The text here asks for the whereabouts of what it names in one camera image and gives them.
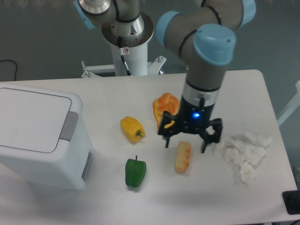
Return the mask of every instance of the white table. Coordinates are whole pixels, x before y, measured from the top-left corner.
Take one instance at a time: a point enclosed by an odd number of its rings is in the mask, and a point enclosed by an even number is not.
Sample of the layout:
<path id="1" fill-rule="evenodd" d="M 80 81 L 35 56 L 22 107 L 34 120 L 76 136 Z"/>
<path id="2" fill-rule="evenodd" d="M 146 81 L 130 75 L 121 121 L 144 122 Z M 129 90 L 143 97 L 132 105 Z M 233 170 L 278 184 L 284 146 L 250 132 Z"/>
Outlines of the white table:
<path id="1" fill-rule="evenodd" d="M 29 184 L 0 167 L 0 224 L 6 225 L 233 225 L 296 220 L 281 196 L 296 185 L 262 74 L 227 72 L 211 118 L 223 119 L 222 136 L 261 132 L 273 136 L 268 155 L 246 187 L 214 146 L 200 153 L 198 135 L 179 134 L 168 149 L 157 135 L 152 102 L 164 92 L 180 98 L 185 75 L 15 82 L 78 94 L 93 156 L 86 186 L 69 191 Z M 130 115 L 146 136 L 132 145 L 119 121 Z M 178 141 L 192 144 L 186 174 L 174 171 Z M 125 185 L 125 163 L 138 155 L 147 172 L 138 189 Z"/>

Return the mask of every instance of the green bell pepper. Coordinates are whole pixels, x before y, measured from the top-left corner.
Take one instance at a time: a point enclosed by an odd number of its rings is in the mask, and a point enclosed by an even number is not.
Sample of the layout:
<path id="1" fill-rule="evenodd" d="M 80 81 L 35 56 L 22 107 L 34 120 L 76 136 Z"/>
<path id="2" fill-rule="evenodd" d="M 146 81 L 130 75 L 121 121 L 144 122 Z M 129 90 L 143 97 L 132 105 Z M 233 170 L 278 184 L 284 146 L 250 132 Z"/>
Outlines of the green bell pepper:
<path id="1" fill-rule="evenodd" d="M 146 163 L 138 161 L 137 156 L 134 159 L 128 159 L 125 165 L 125 182 L 127 186 L 137 188 L 140 186 L 146 173 Z"/>

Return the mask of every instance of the crumpled tissue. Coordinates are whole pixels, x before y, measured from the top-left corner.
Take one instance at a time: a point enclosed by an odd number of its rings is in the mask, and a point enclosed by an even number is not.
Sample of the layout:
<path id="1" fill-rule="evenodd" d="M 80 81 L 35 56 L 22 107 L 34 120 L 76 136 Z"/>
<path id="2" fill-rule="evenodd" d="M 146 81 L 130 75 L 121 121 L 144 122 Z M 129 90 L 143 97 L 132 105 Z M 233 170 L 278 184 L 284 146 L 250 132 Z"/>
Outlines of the crumpled tissue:
<path id="1" fill-rule="evenodd" d="M 263 134 L 245 133 L 223 138 L 216 146 L 216 152 L 223 152 L 225 160 L 240 169 L 239 178 L 250 185 L 256 171 L 252 167 L 267 154 L 266 148 L 272 137 Z"/>

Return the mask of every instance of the yellow bell pepper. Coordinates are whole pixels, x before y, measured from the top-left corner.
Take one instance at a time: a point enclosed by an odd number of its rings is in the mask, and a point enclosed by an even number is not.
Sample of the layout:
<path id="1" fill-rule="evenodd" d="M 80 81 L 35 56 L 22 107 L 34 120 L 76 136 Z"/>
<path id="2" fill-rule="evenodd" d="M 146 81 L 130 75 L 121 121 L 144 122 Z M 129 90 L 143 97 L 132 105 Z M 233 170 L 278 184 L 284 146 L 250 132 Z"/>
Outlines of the yellow bell pepper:
<path id="1" fill-rule="evenodd" d="M 140 122 L 130 116 L 126 116 L 120 121 L 121 129 L 131 143 L 137 143 L 145 136 L 145 131 Z"/>

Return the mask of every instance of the bread slice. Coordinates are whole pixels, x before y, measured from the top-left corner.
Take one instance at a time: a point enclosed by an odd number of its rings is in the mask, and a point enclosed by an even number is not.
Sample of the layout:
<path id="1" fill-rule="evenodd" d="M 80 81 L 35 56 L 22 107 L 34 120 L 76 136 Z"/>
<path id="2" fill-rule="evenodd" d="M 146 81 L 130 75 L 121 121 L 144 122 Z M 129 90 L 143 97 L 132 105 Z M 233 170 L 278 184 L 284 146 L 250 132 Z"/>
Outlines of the bread slice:
<path id="1" fill-rule="evenodd" d="M 176 172 L 184 173 L 186 171 L 189 166 L 190 152 L 190 142 L 179 142 L 174 167 Z"/>

